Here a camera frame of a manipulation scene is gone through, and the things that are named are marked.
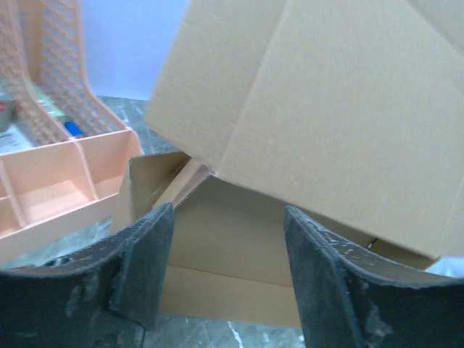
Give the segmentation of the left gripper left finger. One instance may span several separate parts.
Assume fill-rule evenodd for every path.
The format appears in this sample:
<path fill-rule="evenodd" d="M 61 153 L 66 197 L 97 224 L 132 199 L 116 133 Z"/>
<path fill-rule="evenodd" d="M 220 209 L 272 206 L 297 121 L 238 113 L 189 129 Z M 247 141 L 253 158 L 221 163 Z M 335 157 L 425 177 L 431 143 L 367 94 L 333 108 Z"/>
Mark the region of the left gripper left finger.
<path fill-rule="evenodd" d="M 171 204 L 41 266 L 1 272 L 3 347 L 142 347 L 154 330 L 174 229 Z"/>

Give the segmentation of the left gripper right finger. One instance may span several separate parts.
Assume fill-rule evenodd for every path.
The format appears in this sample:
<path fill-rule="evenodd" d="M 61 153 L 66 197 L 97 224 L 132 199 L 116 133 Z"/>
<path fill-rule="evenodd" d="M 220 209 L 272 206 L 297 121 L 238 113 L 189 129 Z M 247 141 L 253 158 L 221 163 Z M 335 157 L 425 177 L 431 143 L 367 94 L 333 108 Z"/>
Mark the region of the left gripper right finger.
<path fill-rule="evenodd" d="M 296 207 L 286 248 L 307 347 L 461 347 L 463 280 L 389 260 Z"/>

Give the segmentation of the large cardboard box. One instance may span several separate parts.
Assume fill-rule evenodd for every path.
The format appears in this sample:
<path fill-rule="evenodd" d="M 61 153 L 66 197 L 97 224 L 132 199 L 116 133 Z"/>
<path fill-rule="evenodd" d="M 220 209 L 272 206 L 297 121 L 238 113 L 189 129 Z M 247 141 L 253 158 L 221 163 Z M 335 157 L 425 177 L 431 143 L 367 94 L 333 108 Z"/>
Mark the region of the large cardboard box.
<path fill-rule="evenodd" d="M 192 1 L 112 232 L 170 203 L 159 310 L 299 326 L 286 206 L 417 268 L 463 255 L 461 1 Z"/>

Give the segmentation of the peach plastic file organizer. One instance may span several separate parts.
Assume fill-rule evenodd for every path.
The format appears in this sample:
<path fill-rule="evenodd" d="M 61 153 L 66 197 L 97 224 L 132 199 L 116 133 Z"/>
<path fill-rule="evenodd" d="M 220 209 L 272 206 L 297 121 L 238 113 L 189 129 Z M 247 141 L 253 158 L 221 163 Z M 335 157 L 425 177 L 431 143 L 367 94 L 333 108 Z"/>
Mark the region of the peach plastic file organizer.
<path fill-rule="evenodd" d="M 32 147 L 1 155 L 1 261 L 108 218 L 137 134 L 91 90 L 79 1 L 3 1 L 1 76 Z"/>

